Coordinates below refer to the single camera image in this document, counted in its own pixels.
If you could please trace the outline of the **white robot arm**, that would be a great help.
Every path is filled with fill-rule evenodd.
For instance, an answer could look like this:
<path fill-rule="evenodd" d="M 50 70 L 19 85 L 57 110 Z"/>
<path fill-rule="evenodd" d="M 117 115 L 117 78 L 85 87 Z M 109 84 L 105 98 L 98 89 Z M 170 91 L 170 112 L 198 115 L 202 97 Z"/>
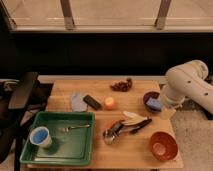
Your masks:
<path fill-rule="evenodd" d="M 168 69 L 166 84 L 160 92 L 162 104 L 168 109 L 177 109 L 188 97 L 204 109 L 208 120 L 213 120 L 213 85 L 205 81 L 208 74 L 208 66 L 201 60 Z"/>

